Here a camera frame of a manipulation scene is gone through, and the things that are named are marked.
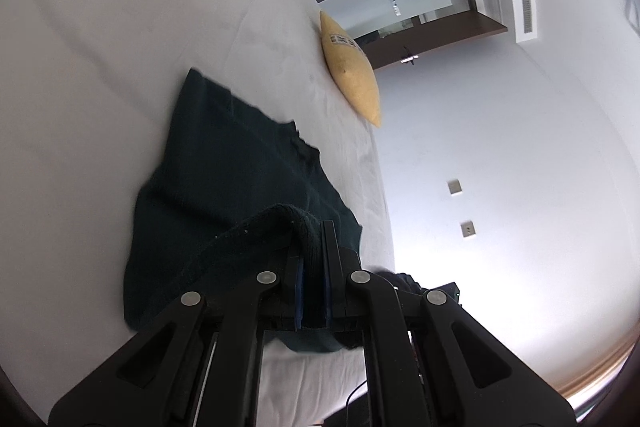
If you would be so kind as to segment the dark green knit garment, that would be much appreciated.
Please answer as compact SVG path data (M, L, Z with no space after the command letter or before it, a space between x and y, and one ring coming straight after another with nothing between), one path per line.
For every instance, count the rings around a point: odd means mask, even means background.
M294 124L274 121L190 70L160 165L134 205L124 317L143 329L187 291L221 297L288 260L302 310L326 300L321 225L351 251L361 227Z

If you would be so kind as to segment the yellow cushion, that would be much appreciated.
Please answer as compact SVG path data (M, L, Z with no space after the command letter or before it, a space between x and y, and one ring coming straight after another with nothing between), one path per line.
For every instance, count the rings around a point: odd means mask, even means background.
M367 55L328 13L320 12L320 40L326 66L354 111L381 127L380 91Z

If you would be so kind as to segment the white bed sheet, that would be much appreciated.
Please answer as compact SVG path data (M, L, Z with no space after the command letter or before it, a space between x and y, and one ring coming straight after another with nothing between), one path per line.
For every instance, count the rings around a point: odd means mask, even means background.
M130 337L134 201L191 69L294 122L394 262L370 124L323 58L314 0L1 0L1 365L41 417Z

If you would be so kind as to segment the lower wall switch plate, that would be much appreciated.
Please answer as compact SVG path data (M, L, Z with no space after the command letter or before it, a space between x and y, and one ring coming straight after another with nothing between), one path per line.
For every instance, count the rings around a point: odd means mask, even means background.
M465 221L461 225L462 235L464 237L470 237L476 234L475 225L472 221Z

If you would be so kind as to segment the wall switch plate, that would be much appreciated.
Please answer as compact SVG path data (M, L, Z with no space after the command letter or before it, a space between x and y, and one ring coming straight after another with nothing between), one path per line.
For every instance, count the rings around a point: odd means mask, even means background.
M461 225L462 235L464 237L470 237L476 234L475 225L472 221L465 221Z
M448 190L451 195L462 192L462 186L459 180L451 180L448 182Z

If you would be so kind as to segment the upper wall switch plate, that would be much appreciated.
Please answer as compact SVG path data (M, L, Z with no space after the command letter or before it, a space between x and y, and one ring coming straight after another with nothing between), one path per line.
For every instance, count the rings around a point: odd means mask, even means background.
M459 180L451 180L448 182L448 190L451 195L462 192L462 186Z

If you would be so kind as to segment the dark wood door frame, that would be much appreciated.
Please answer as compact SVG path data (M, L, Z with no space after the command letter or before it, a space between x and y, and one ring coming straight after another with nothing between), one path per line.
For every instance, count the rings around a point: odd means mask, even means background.
M476 0L318 0L381 69L413 64L426 52L504 34Z

